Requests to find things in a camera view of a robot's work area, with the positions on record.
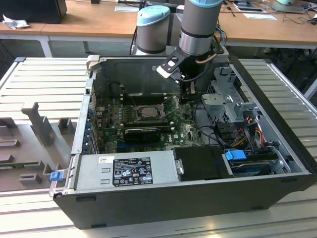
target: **blue tab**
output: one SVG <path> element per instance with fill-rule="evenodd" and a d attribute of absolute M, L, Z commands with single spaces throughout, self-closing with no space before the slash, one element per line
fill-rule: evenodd
<path fill-rule="evenodd" d="M 52 172 L 50 181 L 63 181 L 64 172 Z"/>
<path fill-rule="evenodd" d="M 246 154 L 243 150 L 229 150 L 225 153 L 227 160 L 245 160 Z"/>

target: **metal bracket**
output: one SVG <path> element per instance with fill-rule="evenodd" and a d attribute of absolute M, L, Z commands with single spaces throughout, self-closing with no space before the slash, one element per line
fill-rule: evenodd
<path fill-rule="evenodd" d="M 184 60 L 189 58 L 190 55 L 184 53 L 180 48 L 176 48 L 169 57 L 167 57 L 159 67 L 157 72 L 164 78 L 169 78 L 174 71 L 183 63 Z"/>
<path fill-rule="evenodd" d="M 95 69 L 99 68 L 100 62 L 99 55 L 88 56 L 86 61 L 87 71 L 94 71 Z"/>

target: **desk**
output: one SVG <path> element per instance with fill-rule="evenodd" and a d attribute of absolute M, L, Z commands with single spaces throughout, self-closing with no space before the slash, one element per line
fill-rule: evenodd
<path fill-rule="evenodd" d="M 31 23 L 31 28 L 10 30 L 0 27 L 0 38 L 39 40 L 46 57 L 52 57 L 50 41 L 131 42 L 137 13 L 115 12 L 115 3 L 66 1 L 67 15 L 61 24 Z M 317 46 L 317 26 L 292 21 L 283 22 L 284 14 L 272 13 L 277 20 L 247 19 L 243 14 L 222 12 L 219 20 L 227 34 L 227 46 L 314 49 Z M 298 20 L 303 14 L 287 14 Z"/>

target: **black plastic cover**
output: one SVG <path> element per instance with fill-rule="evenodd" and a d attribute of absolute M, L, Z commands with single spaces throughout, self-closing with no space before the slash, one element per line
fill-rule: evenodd
<path fill-rule="evenodd" d="M 213 146 L 173 148 L 174 158 L 181 160 L 184 174 L 181 181 L 229 178 L 221 150 Z"/>

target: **power supply label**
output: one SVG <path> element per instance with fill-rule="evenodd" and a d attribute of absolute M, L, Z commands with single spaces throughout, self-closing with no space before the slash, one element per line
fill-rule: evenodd
<path fill-rule="evenodd" d="M 113 186 L 151 183 L 153 183 L 153 174 L 149 157 L 113 160 Z"/>

